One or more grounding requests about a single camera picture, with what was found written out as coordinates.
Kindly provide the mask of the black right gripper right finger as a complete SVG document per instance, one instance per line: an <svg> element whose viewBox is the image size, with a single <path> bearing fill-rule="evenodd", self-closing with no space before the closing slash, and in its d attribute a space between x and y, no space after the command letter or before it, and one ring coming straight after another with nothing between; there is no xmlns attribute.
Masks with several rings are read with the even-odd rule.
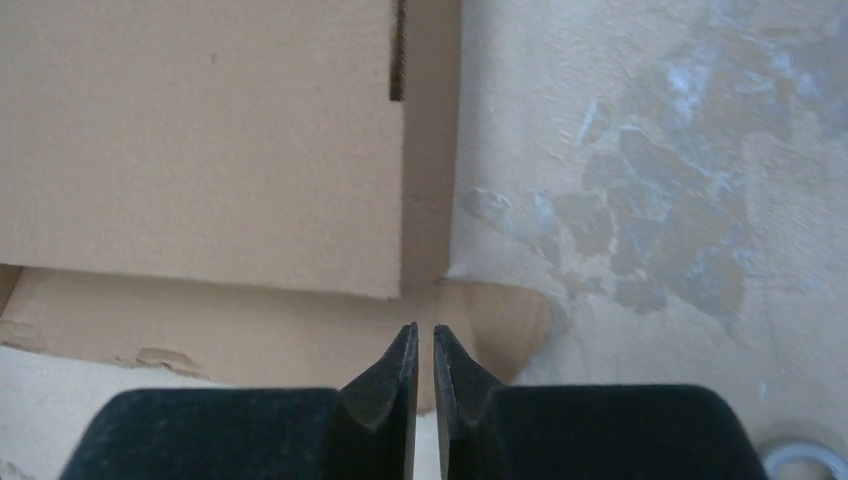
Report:
<svg viewBox="0 0 848 480"><path fill-rule="evenodd" d="M741 422L696 385L508 386L433 332L445 479L762 479Z"/></svg>

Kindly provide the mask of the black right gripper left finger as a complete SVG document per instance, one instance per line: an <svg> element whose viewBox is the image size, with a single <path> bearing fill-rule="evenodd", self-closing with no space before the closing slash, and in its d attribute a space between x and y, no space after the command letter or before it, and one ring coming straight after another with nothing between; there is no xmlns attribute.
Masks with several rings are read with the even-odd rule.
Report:
<svg viewBox="0 0 848 480"><path fill-rule="evenodd" d="M409 479L418 329L340 389L135 389L94 416L65 479Z"/></svg>

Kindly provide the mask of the brown cardboard box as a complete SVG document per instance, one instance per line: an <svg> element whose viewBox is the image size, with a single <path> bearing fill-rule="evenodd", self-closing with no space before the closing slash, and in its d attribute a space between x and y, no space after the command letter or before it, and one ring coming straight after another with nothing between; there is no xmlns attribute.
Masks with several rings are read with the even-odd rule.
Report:
<svg viewBox="0 0 848 480"><path fill-rule="evenodd" d="M503 381L540 293L447 277L458 1L5 1L1 342L340 386L416 323Z"/></svg>

